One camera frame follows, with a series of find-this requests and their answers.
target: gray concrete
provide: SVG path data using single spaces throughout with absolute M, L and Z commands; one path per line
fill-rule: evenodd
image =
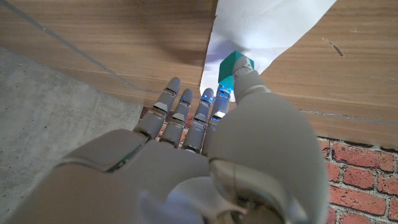
M 141 110 L 0 48 L 0 223 L 62 156 Z

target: wooden table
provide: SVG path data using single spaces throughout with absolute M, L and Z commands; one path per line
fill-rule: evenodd
M 216 2 L 0 0 L 0 44 L 128 102 L 195 94 Z M 398 1 L 337 0 L 261 75 L 318 135 L 398 149 Z

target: robot finger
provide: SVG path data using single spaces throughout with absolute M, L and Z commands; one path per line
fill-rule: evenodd
M 185 136 L 182 149 L 200 153 L 201 145 L 203 143 L 203 137 L 205 136 L 205 129 L 207 123 L 207 117 L 213 101 L 214 92 L 211 88 L 207 88 L 202 96 L 198 105 L 198 109 L 193 118 L 190 129 Z
M 221 118 L 225 116 L 229 109 L 229 99 L 231 98 L 231 89 L 225 86 L 218 86 L 216 100 L 210 113 L 210 120 L 206 128 L 206 136 L 203 142 L 201 154 L 207 156 L 209 144 L 213 139 L 214 132 Z
M 174 99 L 177 96 L 181 87 L 179 78 L 174 77 L 163 90 L 162 94 L 157 99 L 154 106 L 148 113 L 138 122 L 134 128 L 135 132 L 142 133 L 149 139 L 155 139 L 160 129 L 162 128 L 164 119 L 173 105 Z
M 182 93 L 181 99 L 175 109 L 175 113 L 171 117 L 169 124 L 166 126 L 166 129 L 159 140 L 160 142 L 170 143 L 174 148 L 178 147 L 189 107 L 191 107 L 191 102 L 192 90 L 187 88 Z

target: robotic hand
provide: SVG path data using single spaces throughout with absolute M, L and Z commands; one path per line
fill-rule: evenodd
M 189 89 L 155 140 L 180 89 L 173 78 L 133 131 L 67 155 L 8 223 L 324 223 L 326 167 L 308 121 L 246 57 L 233 78 L 237 108 L 227 113 L 231 90 L 220 86 L 208 120 L 205 90 L 183 150 Z

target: green cube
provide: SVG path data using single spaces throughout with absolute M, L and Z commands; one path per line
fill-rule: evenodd
M 234 78 L 233 78 L 233 68 L 235 62 L 244 56 L 241 52 L 234 51 L 228 57 L 226 57 L 222 63 L 220 64 L 220 72 L 218 74 L 218 83 L 223 85 L 225 88 L 230 88 L 231 90 L 234 89 Z M 254 68 L 253 60 L 250 60 L 251 66 Z

